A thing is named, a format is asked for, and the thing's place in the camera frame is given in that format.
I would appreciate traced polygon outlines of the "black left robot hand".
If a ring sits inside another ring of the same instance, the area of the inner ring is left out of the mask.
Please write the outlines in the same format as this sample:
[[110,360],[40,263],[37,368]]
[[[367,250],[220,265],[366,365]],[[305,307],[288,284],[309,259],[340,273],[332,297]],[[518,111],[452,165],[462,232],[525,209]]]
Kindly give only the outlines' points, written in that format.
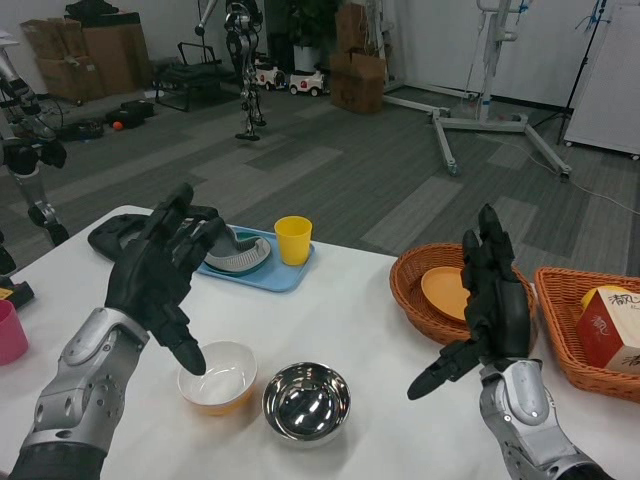
[[215,208],[193,206],[193,197],[193,187],[183,183],[156,207],[115,261],[105,306],[126,314],[186,370],[202,375],[206,362],[180,304],[225,225]]

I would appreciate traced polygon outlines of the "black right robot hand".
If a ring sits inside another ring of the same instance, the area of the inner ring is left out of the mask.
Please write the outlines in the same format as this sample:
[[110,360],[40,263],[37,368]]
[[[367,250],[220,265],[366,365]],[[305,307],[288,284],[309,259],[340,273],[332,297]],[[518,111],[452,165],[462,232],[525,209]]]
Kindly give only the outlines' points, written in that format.
[[462,285],[470,292],[464,314],[467,341],[454,341],[409,386],[407,397],[420,399],[447,381],[455,382],[476,366],[529,356],[531,320],[528,296],[512,268],[515,258],[509,234],[495,209],[478,214],[479,231],[463,235]]

